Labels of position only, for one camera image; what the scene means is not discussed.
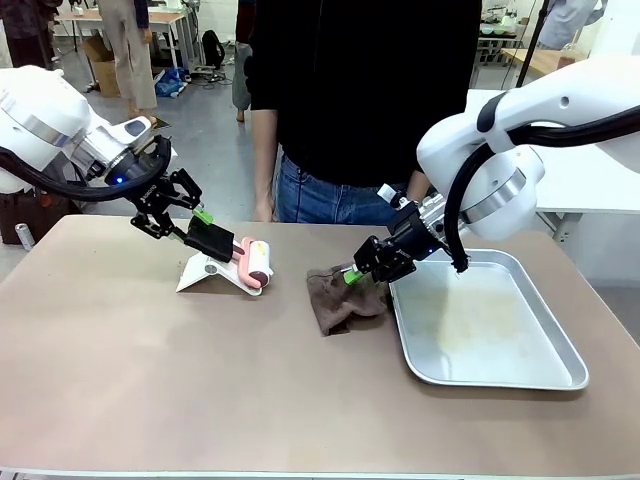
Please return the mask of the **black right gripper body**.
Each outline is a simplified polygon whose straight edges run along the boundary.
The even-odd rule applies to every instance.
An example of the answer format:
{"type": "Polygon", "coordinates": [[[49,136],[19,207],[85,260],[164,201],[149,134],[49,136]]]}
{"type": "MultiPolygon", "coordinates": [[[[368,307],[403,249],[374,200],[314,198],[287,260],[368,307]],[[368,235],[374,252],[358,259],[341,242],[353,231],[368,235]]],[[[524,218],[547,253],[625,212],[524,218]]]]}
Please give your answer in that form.
{"type": "Polygon", "coordinates": [[[394,261],[421,261],[442,250],[449,253],[444,234],[444,201],[407,201],[388,226],[386,246],[394,261]]]}

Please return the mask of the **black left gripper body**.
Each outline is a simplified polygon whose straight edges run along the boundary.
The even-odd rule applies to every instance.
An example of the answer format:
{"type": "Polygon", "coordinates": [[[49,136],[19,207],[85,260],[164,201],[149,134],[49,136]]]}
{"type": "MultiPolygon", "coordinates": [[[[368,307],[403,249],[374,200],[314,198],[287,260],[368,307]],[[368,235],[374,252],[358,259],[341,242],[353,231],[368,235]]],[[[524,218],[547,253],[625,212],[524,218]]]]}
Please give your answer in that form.
{"type": "Polygon", "coordinates": [[[172,156],[171,148],[127,151],[108,171],[104,182],[123,191],[121,197],[139,212],[162,213],[176,199],[174,178],[168,172],[172,156]]]}

